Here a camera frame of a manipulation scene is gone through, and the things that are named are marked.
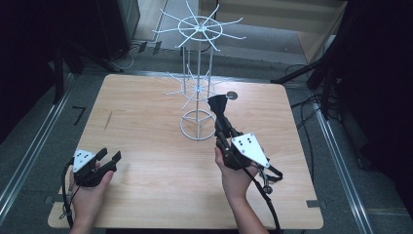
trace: person's right hand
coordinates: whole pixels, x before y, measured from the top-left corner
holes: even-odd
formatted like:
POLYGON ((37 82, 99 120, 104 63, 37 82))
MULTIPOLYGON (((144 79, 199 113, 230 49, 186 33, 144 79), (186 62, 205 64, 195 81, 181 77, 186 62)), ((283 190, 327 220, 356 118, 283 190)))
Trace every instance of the person's right hand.
MULTIPOLYGON (((222 186, 229 202, 233 200, 245 200, 246 191, 251 184, 251 178, 243 170, 232 170, 224 165, 222 152, 215 147, 215 163, 222 173, 222 186)), ((255 166, 246 168, 252 176, 256 176, 258 169, 255 166)))

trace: white wire rack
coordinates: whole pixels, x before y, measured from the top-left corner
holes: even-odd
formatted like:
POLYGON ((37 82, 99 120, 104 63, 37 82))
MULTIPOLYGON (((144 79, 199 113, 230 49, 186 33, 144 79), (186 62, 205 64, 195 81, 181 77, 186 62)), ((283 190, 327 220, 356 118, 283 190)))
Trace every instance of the white wire rack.
POLYGON ((203 110, 200 108, 200 102, 203 102, 208 106, 207 99, 210 95, 217 95, 215 92, 214 86, 222 83, 212 83, 210 80, 210 74, 212 70, 212 58, 213 58, 213 51, 219 51, 216 46, 214 45, 214 41, 221 37, 230 37, 233 39, 242 40, 245 37, 236 37, 233 35, 229 35, 224 33, 224 25, 233 24, 240 22, 242 19, 230 22, 218 22, 217 20, 213 19, 212 17, 216 14, 219 8, 219 4, 217 4, 215 10, 209 15, 209 17, 200 17, 195 16, 192 12, 191 8, 189 7, 188 1, 186 1, 186 6, 191 14, 190 17, 179 19, 172 15, 167 14, 162 9, 160 11, 167 17, 170 17, 174 20, 178 21, 177 28, 171 28, 167 30, 160 30, 155 31, 155 33, 165 33, 171 31, 179 31, 179 33, 183 36, 183 41, 181 44, 176 46, 176 48, 182 48, 182 78, 178 78, 173 76, 169 73, 169 76, 177 80, 181 83, 180 91, 167 93, 166 95, 175 95, 175 94, 182 94, 187 98, 187 101, 184 103, 181 110, 186 108, 186 106, 191 102, 194 101, 196 103, 196 108, 193 110, 188 111, 185 113, 180 121, 180 129, 183 134, 187 137, 194 139, 194 140, 203 140, 210 138, 214 135, 215 130, 212 128, 211 132, 203 131, 203 126, 206 122, 212 120, 215 121, 215 118, 212 114, 208 111, 203 110), (198 43, 197 53, 198 53, 198 60, 197 60, 197 74, 194 75, 191 71, 190 61, 191 61, 191 42, 198 43), (201 74, 201 46, 203 42, 208 42, 209 46, 212 47, 209 53, 209 68, 205 75, 201 74))

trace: human hand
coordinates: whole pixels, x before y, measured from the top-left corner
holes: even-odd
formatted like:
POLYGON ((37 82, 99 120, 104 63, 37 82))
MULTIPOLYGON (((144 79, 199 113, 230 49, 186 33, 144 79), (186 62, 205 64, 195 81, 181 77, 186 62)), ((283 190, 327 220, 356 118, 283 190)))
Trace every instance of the human hand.
POLYGON ((74 181, 73 172, 70 172, 70 190, 73 196, 75 220, 70 233, 90 233, 94 227, 94 221, 103 204, 103 197, 108 187, 113 171, 107 172, 100 184, 96 187, 79 187, 74 181))
MULTIPOLYGON (((215 147, 215 163, 222 173, 222 186, 228 201, 245 200, 246 191, 251 184, 251 178, 243 170, 232 170, 224 165, 222 152, 215 147)), ((252 176, 256 176, 258 169, 252 165, 246 168, 252 176)))

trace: white mounting plate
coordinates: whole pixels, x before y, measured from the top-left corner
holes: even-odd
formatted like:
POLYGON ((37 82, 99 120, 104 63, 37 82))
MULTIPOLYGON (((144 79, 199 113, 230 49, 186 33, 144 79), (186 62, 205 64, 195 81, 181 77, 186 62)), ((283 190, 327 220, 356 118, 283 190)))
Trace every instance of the white mounting plate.
POLYGON ((73 163, 73 173, 77 173, 79 170, 81 170, 85 165, 87 165, 92 158, 94 158, 94 155, 92 152, 88 152, 83 149, 77 149, 73 157, 75 158, 74 163, 73 163))
POLYGON ((270 167, 270 163, 268 162, 267 157, 265 157, 264 151, 262 151, 255 134, 250 133, 234 137, 232 138, 232 142, 245 157, 264 168, 270 167))

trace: person's left hand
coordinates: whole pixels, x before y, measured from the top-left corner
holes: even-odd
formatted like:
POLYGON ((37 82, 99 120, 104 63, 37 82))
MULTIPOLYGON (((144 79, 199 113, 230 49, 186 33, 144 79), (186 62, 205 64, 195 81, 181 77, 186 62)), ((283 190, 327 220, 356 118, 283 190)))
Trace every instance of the person's left hand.
POLYGON ((90 233, 94 227, 94 221, 99 213, 106 188, 108 187, 113 171, 107 172, 100 184, 96 187, 79 187, 74 181, 73 172, 70 172, 70 190, 73 196, 75 211, 74 224, 70 233, 90 233))

